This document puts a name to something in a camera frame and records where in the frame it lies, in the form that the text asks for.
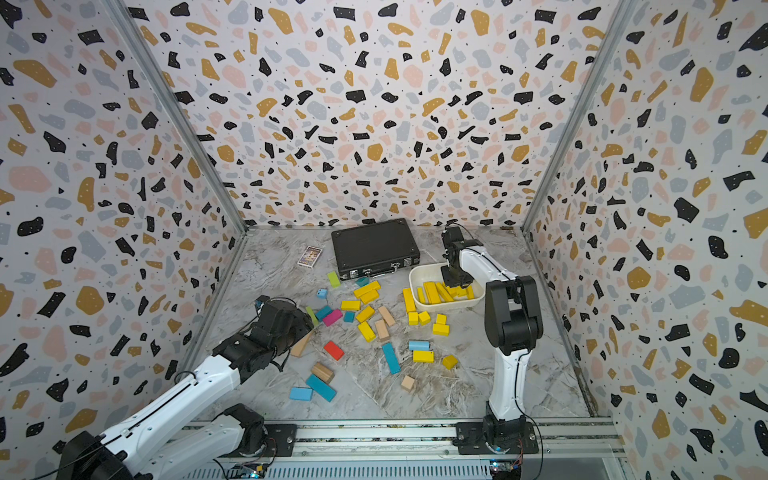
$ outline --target cube block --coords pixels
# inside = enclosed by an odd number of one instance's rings
[[[323,397],[328,402],[333,400],[333,397],[336,396],[336,390],[326,385],[323,380],[317,378],[315,375],[310,375],[310,377],[306,380],[306,384],[312,390],[317,392],[317,395]]]
[[[425,342],[423,340],[409,340],[408,341],[408,350],[428,352],[429,351],[429,342]]]
[[[358,323],[357,328],[360,330],[360,333],[362,333],[362,337],[366,339],[366,342],[371,343],[373,339],[376,338],[376,334],[373,332],[368,322]]]
[[[450,370],[450,369],[452,369],[453,367],[455,367],[457,363],[458,363],[458,359],[457,359],[456,357],[454,357],[453,355],[448,355],[448,356],[446,356],[446,357],[445,357],[445,358],[442,360],[442,365],[443,365],[443,366],[444,366],[446,369],[448,369],[448,370]]]
[[[413,292],[409,288],[402,289],[402,298],[406,303],[406,312],[415,312],[416,303],[413,301]]]
[[[432,318],[429,316],[429,312],[421,312],[419,314],[419,324],[420,325],[426,325],[427,323],[431,322]]]
[[[435,353],[434,352],[424,352],[422,350],[415,351],[413,353],[413,361],[416,363],[434,363],[435,362]]]
[[[389,372],[393,375],[400,373],[400,362],[397,361],[397,355],[395,355],[395,349],[392,347],[392,344],[385,343],[382,349],[384,350],[384,358],[387,365],[389,365]]]
[[[304,402],[308,402],[312,399],[312,389],[295,386],[290,390],[288,398],[291,400],[303,400]]]
[[[345,312],[356,312],[360,310],[360,300],[342,300],[341,310]]]
[[[333,370],[324,366],[322,363],[316,363],[311,371],[314,376],[323,380],[325,383],[331,383],[331,380],[333,380]]]
[[[388,326],[395,326],[395,317],[386,309],[385,306],[379,307],[379,314],[382,316]]]
[[[334,342],[328,342],[323,349],[329,353],[337,362],[344,356],[344,350],[340,349]]]
[[[362,312],[358,313],[355,318],[357,318],[358,322],[365,322],[367,319],[371,318],[374,313],[376,313],[376,311],[372,306],[368,305]]]
[[[436,323],[435,325],[432,325],[432,334],[433,335],[442,335],[442,336],[448,336],[448,333],[451,331],[451,327],[447,325],[440,325],[439,323]]]

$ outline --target wooden block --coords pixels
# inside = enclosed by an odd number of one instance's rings
[[[451,296],[450,293],[448,293],[448,290],[445,289],[445,287],[442,285],[442,283],[436,283],[435,284],[435,288],[437,288],[437,293],[440,294],[440,296],[442,297],[442,299],[444,301],[446,301],[446,302],[454,301],[453,297]]]
[[[341,310],[345,312],[356,312],[360,310],[360,300],[342,300]]]
[[[416,303],[413,301],[413,292],[409,288],[402,289],[402,299],[406,303],[406,312],[415,312]]]
[[[362,337],[366,339],[366,342],[371,343],[376,338],[376,334],[371,329],[368,322],[358,323],[357,329],[362,333]]]
[[[304,353],[304,349],[306,348],[306,344],[310,342],[310,337],[312,337],[312,334],[314,332],[315,332],[314,330],[310,331],[304,337],[302,337],[298,342],[294,343],[290,349],[290,354],[295,357],[301,357],[302,354]]]
[[[362,312],[358,313],[355,318],[357,318],[358,322],[365,322],[367,319],[371,318],[373,314],[376,313],[376,311],[373,309],[372,306],[368,305]]]
[[[371,290],[370,292],[361,296],[360,301],[364,305],[367,305],[368,303],[371,303],[373,300],[377,300],[378,298],[379,298],[379,292],[377,292],[376,290]]]
[[[312,373],[325,383],[331,383],[331,380],[333,380],[333,370],[324,366],[322,363],[316,363],[315,366],[312,367]]]
[[[389,331],[386,329],[386,322],[384,320],[378,320],[374,325],[376,326],[376,333],[379,335],[379,340],[382,342],[389,340]]]
[[[385,306],[379,307],[379,313],[381,314],[382,318],[389,326],[395,326],[395,318],[392,316],[392,314],[389,312],[389,310],[386,309]]]
[[[457,363],[458,363],[458,359],[457,359],[456,357],[454,357],[453,355],[448,355],[448,356],[446,356],[446,357],[445,357],[445,358],[442,360],[442,365],[443,365],[443,366],[444,366],[446,369],[448,369],[448,370],[450,370],[450,369],[452,369],[453,367],[455,367]]]
[[[442,336],[448,336],[448,333],[451,331],[451,327],[447,325],[439,325],[436,323],[435,325],[432,325],[432,334],[433,335],[442,335]]]
[[[421,312],[419,314],[419,325],[426,325],[431,321],[432,321],[432,318],[430,318],[429,312]]]
[[[435,353],[424,352],[423,350],[416,350],[413,352],[413,361],[416,363],[434,363]]]
[[[413,390],[413,384],[415,383],[415,380],[409,376],[406,375],[406,377],[402,380],[402,383],[400,386],[403,390],[410,393]]]

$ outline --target yellow wooden block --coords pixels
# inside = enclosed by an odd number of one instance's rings
[[[435,282],[424,283],[424,292],[426,293],[427,300],[429,300],[430,304],[434,305],[435,303],[441,303],[440,295],[437,293]]]
[[[435,353],[434,352],[415,351],[413,353],[413,361],[416,362],[416,363],[434,363],[435,362]]]
[[[445,287],[442,285],[442,283],[436,283],[435,287],[437,288],[437,293],[440,294],[442,299],[446,302],[452,302],[453,297],[450,293],[448,293],[448,290],[445,289]]]
[[[360,310],[360,300],[342,300],[341,310],[345,312],[356,312]]]
[[[415,312],[416,303],[413,301],[413,292],[409,288],[402,289],[402,298],[406,302],[406,312]]]
[[[448,336],[448,332],[450,331],[450,329],[451,327],[447,325],[440,325],[439,323],[436,323],[435,325],[432,325],[432,334]]]
[[[376,290],[371,290],[370,292],[364,294],[360,297],[360,301],[363,302],[363,304],[371,303],[373,300],[377,300],[379,298],[379,292]]]
[[[371,329],[368,322],[358,323],[357,329],[362,333],[362,337],[366,339],[366,342],[371,343],[376,338],[376,334]]]
[[[457,359],[456,357],[454,357],[453,355],[448,355],[448,356],[446,356],[446,357],[445,357],[445,358],[442,360],[442,365],[443,365],[443,366],[444,366],[446,369],[448,369],[448,370],[450,370],[450,369],[452,369],[453,367],[455,367],[457,363],[458,363],[458,359]]]
[[[355,290],[355,298],[360,299],[361,296],[365,295],[368,292],[372,292],[374,290],[380,289],[382,286],[379,285],[379,282],[371,282],[368,285],[361,286],[359,289]]]
[[[357,318],[358,322],[363,323],[367,319],[371,318],[374,313],[376,313],[376,311],[372,306],[368,305],[365,309],[363,309],[362,312],[358,313],[355,318]]]

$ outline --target terrazzo patterned wall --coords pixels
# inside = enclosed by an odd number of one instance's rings
[[[538,261],[638,478],[768,478],[768,4],[638,7]]]
[[[0,477],[173,384],[239,236],[100,3],[0,0]]]
[[[128,4],[249,225],[503,226],[615,2]]]

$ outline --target rectangular block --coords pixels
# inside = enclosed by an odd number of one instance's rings
[[[303,400],[304,402],[308,402],[312,399],[312,389],[295,386],[290,390],[288,398],[291,400]]]
[[[376,326],[376,334],[379,335],[379,340],[382,342],[389,340],[389,331],[386,329],[386,322],[384,320],[378,320],[374,325]]]
[[[386,363],[389,365],[389,373],[393,375],[400,373],[400,362],[397,361],[397,355],[395,355],[395,349],[392,347],[392,344],[385,343],[382,345],[382,349],[384,350]]]
[[[421,312],[419,314],[419,325],[426,325],[431,321],[432,318],[429,316],[429,312]]]
[[[408,341],[408,350],[416,351],[416,352],[428,352],[429,351],[429,342],[425,340],[409,340]]]
[[[451,330],[451,327],[447,325],[439,325],[436,323],[435,325],[432,325],[432,334],[433,335],[442,335],[442,336],[448,336],[448,332]]]
[[[372,292],[373,290],[378,290],[382,286],[379,285],[379,282],[371,282],[368,285],[361,286],[359,289],[355,290],[355,298],[359,299],[361,296],[365,295],[368,292]]]
[[[339,277],[336,275],[336,272],[328,273],[328,281],[331,282],[333,288],[339,288],[341,286],[341,282],[339,282]]]
[[[366,293],[365,295],[362,295],[360,297],[360,301],[366,305],[368,303],[371,303],[373,300],[377,300],[379,298],[379,292],[376,290],[371,290],[370,292]]]
[[[334,342],[326,343],[323,349],[328,352],[337,362],[341,359],[341,357],[344,356],[344,350],[340,349],[339,346]]]
[[[310,375],[310,377],[306,380],[306,384],[310,386],[312,390],[317,392],[317,395],[323,397],[328,402],[333,400],[333,397],[336,396],[336,390],[326,385],[325,382],[317,378],[315,375]]]
[[[395,326],[395,317],[392,316],[385,306],[379,307],[379,315],[382,316],[387,325]]]
[[[356,312],[360,310],[360,300],[342,300],[341,310],[345,312]]]
[[[331,383],[331,380],[333,380],[333,370],[324,366],[322,363],[316,363],[311,371],[314,376],[323,380],[325,383]]]
[[[294,343],[293,346],[290,348],[290,354],[295,357],[301,357],[304,353],[304,349],[306,348],[306,344],[310,342],[310,337],[312,337],[312,333],[314,330],[307,333],[304,337],[302,337],[298,342]]]
[[[317,313],[315,313],[315,315],[317,316],[318,320],[322,320],[326,318],[332,311],[333,309],[331,307],[325,305],[323,308],[318,310]]]
[[[416,363],[434,363],[435,353],[424,352],[423,350],[417,350],[413,353],[413,361]]]
[[[413,292],[409,288],[402,289],[402,299],[406,303],[406,312],[416,311],[416,303],[413,301]]]
[[[366,308],[362,310],[362,312],[358,313],[355,318],[357,318],[358,322],[365,322],[367,319],[371,318],[373,314],[376,313],[376,311],[373,309],[372,306],[368,305]]]
[[[371,329],[368,322],[358,323],[357,329],[362,333],[362,337],[366,339],[366,342],[371,343],[376,338],[376,334]]]
[[[402,383],[400,384],[400,386],[402,387],[403,390],[410,393],[413,390],[413,384],[415,382],[416,381],[412,377],[409,377],[406,375],[406,377],[402,379]]]
[[[445,302],[453,301],[453,297],[451,296],[450,293],[448,293],[448,290],[445,289],[442,283],[436,283],[435,288],[437,288],[437,293],[440,294],[440,297],[443,299],[443,301]]]
[[[437,286],[435,286],[435,282],[424,283],[424,293],[426,293],[427,300],[429,300],[431,305],[441,303],[440,295],[437,293]]]
[[[326,315],[326,317],[323,319],[323,323],[325,323],[326,326],[331,326],[334,323],[336,323],[336,321],[340,318],[341,318],[341,310],[338,310],[338,309],[333,310],[331,313]]]

